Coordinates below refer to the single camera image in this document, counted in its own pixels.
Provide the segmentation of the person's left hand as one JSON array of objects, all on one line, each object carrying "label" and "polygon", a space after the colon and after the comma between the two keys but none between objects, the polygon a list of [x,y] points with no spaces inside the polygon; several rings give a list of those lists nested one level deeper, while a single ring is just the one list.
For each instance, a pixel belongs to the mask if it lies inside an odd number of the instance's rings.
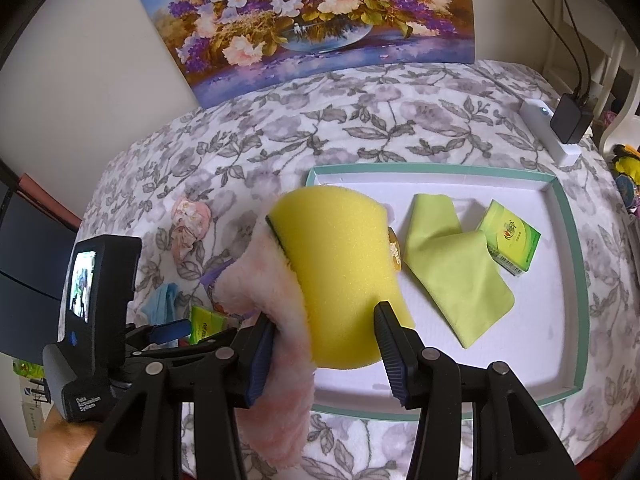
[{"label": "person's left hand", "polygon": [[69,479],[99,429],[96,422],[66,422],[52,406],[37,438],[35,476],[41,480]]}]

